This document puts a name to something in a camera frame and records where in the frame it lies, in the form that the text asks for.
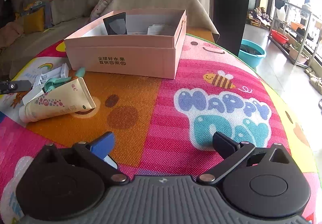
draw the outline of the tiled floor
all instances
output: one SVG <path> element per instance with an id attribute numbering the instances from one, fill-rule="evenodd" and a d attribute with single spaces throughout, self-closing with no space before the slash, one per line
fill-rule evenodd
<path id="1" fill-rule="evenodd" d="M 322 180 L 322 114 L 318 107 L 322 95 L 310 85 L 303 68 L 295 67 L 292 71 L 293 64 L 268 39 L 268 30 L 246 24 L 243 39 L 253 41 L 267 51 L 256 71 L 296 113 Z"/>

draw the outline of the orange bowl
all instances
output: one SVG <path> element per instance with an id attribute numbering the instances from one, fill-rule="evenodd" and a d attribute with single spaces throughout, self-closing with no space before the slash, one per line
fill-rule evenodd
<path id="1" fill-rule="evenodd" d="M 299 24 L 297 22 L 291 22 L 291 28 L 293 30 L 297 30 L 297 28 L 303 29 L 305 26 L 303 24 Z"/>

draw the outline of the cartoon bee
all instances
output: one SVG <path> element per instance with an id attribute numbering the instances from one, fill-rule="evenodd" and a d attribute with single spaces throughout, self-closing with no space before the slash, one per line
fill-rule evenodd
<path id="1" fill-rule="evenodd" d="M 206 82 L 208 82 L 214 86 L 224 88 L 224 89 L 236 88 L 236 86 L 233 85 L 232 82 L 230 81 L 233 78 L 234 78 L 233 75 L 225 74 L 225 72 L 222 70 L 219 70 L 218 74 L 207 73 L 203 76 L 203 79 Z"/>

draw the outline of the sofa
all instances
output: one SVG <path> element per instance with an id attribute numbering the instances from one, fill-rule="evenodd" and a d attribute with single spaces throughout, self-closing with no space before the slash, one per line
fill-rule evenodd
<path id="1" fill-rule="evenodd" d="M 53 0 L 52 24 L 49 30 L 18 38 L 0 55 L 0 77 L 14 76 L 38 53 L 66 38 L 87 24 L 99 0 Z M 210 30 L 217 40 L 219 33 L 209 18 L 209 0 L 113 0 L 106 11 L 134 8 L 186 9 L 187 25 Z"/>

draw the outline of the tube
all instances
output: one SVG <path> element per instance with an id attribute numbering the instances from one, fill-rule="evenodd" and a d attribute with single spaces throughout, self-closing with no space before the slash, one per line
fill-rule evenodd
<path id="1" fill-rule="evenodd" d="M 77 78 L 20 107 L 19 117 L 28 123 L 95 107 L 84 79 Z"/>

